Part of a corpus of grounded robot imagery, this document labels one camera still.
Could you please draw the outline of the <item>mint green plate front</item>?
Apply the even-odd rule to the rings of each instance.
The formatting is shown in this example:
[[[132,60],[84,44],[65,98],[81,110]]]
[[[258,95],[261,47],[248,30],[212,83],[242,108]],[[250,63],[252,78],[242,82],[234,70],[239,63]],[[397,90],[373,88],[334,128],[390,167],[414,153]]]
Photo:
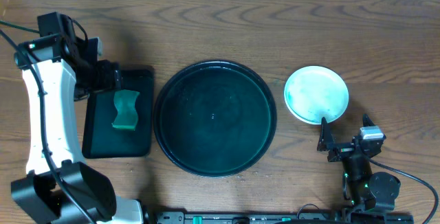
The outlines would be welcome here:
[[[349,105],[349,90],[333,70],[322,66],[306,66],[296,70],[283,90],[285,104],[299,120],[313,125],[321,119],[333,122]]]

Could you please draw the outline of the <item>green scrubbing sponge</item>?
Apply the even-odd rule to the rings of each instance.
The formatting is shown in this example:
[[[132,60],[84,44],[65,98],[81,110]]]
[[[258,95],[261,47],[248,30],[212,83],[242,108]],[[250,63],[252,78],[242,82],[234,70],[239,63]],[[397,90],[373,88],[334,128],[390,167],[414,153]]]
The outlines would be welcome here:
[[[115,92],[113,103],[117,111],[113,128],[118,130],[134,131],[138,124],[138,113],[135,108],[139,92],[132,90],[119,90]]]

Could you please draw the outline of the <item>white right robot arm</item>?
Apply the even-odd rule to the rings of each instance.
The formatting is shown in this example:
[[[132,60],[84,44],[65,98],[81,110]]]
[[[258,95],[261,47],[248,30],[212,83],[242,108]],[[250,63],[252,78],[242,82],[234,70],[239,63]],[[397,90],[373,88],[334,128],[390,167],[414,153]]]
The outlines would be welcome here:
[[[355,212],[391,212],[401,183],[387,172],[372,172],[370,159],[381,153],[386,136],[368,115],[362,121],[350,142],[337,143],[322,118],[317,150],[328,153],[327,161],[342,163],[344,198],[352,202]]]

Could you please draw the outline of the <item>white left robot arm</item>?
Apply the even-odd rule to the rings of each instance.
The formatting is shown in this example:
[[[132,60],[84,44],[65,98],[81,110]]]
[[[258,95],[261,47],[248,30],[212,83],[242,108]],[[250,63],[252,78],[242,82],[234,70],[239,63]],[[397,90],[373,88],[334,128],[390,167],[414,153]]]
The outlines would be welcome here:
[[[38,17],[39,38],[14,46],[30,102],[26,175],[14,202],[36,223],[143,223],[136,199],[115,194],[86,160],[143,155],[149,148],[153,73],[100,60],[98,38],[52,12]]]

